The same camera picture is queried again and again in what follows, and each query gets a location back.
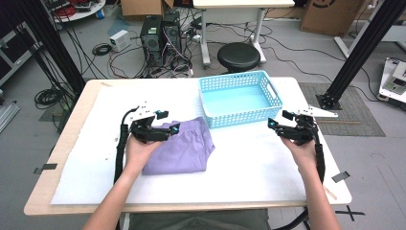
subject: black stool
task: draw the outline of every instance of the black stool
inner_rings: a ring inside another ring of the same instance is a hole
[[[245,72],[255,68],[260,61],[258,50],[242,42],[233,42],[222,46],[217,53],[221,65],[227,68],[228,73]]]

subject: gray pants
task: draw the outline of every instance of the gray pants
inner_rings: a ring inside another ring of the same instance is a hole
[[[267,209],[136,213],[130,214],[131,230],[270,230]]]

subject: person's left hand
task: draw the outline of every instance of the person's left hand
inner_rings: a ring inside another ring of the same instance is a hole
[[[152,152],[161,144],[162,142],[145,144],[137,140],[133,135],[130,135],[125,147],[124,169],[140,172],[147,163]]]

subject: purple garment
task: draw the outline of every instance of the purple garment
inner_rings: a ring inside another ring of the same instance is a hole
[[[165,123],[169,127],[180,122]],[[150,156],[143,174],[177,174],[204,172],[214,150],[212,136],[202,117],[181,122],[179,133],[164,142]]]

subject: logo on cardboard box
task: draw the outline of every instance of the logo on cardboard box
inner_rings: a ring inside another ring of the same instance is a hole
[[[315,8],[327,8],[330,7],[335,0],[314,0],[313,1],[313,7]]]

